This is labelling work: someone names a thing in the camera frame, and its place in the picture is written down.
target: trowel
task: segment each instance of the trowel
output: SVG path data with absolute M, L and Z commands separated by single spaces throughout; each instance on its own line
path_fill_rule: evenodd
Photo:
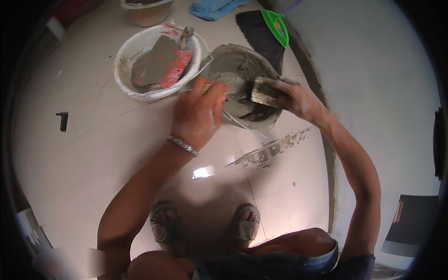
M 165 89 L 175 84 L 193 57 L 191 35 L 193 28 L 186 27 L 178 44 L 168 36 L 160 36 L 152 50 L 132 66 L 132 83 L 149 90 Z
M 256 77 L 250 100 L 274 108 L 285 109 L 284 104 L 279 100 L 280 96 L 288 96 L 281 90 L 270 87 L 275 82 L 273 79 Z

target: shorts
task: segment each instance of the shorts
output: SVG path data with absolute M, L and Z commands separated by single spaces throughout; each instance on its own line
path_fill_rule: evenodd
M 194 261 L 198 267 L 192 280 L 313 279 L 335 266 L 338 245 L 329 253 L 309 257 L 294 252 L 273 252 L 263 256 L 236 253 L 216 261 Z

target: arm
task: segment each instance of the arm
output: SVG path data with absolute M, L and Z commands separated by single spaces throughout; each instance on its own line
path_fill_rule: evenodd
M 219 128 L 227 87 L 198 77 L 190 93 L 183 93 L 174 107 L 171 135 L 199 151 Z M 193 156 L 165 142 L 149 162 L 118 192 L 107 207 L 98 228 L 97 249 L 106 252 L 107 274 L 101 280 L 119 279 L 130 263 L 132 240 L 142 229 L 164 183 Z
M 272 87 L 287 93 L 283 100 L 286 108 L 320 128 L 339 156 L 355 193 L 356 207 L 339 263 L 373 255 L 380 225 L 381 189 L 372 160 L 310 88 L 281 81 Z

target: white wall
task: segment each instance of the white wall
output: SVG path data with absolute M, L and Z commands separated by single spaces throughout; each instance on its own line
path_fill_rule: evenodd
M 289 0 L 277 1 L 285 7 Z M 432 130 L 440 106 L 434 70 L 391 0 L 305 0 L 287 18 L 311 54 L 330 109 L 378 170 L 381 229 L 377 263 L 406 269 L 413 258 L 380 252 L 400 194 L 437 195 Z M 332 236 L 342 247 L 355 199 L 336 160 Z

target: sandal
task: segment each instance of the sandal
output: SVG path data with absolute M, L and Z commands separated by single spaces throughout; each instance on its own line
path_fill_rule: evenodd
M 233 216 L 232 225 L 230 226 L 230 233 L 236 239 L 242 240 L 255 240 L 258 229 L 260 228 L 260 222 L 253 222 L 248 220 L 241 220 L 240 215 L 243 211 L 254 212 L 260 221 L 260 212 L 257 207 L 250 203 L 244 203 L 237 208 L 235 216 Z
M 160 210 L 173 210 L 176 212 L 177 218 L 174 220 L 154 220 L 155 215 L 158 214 Z M 179 210 L 177 210 L 171 202 L 159 201 L 154 204 L 149 213 L 149 218 L 152 233 L 154 234 L 154 239 L 157 243 L 168 245 L 184 241 Z

